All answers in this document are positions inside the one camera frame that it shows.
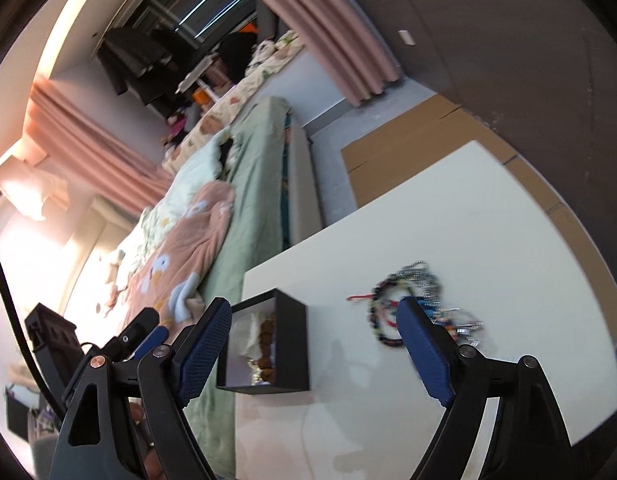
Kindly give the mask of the left hand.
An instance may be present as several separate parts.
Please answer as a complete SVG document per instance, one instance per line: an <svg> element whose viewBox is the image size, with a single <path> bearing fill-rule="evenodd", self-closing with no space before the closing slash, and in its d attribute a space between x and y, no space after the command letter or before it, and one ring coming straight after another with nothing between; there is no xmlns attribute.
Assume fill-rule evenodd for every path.
<svg viewBox="0 0 617 480"><path fill-rule="evenodd" d="M146 474L150 480L165 480L163 467L152 444L144 409L136 402L130 402L130 416L135 424L140 455L144 461Z"/></svg>

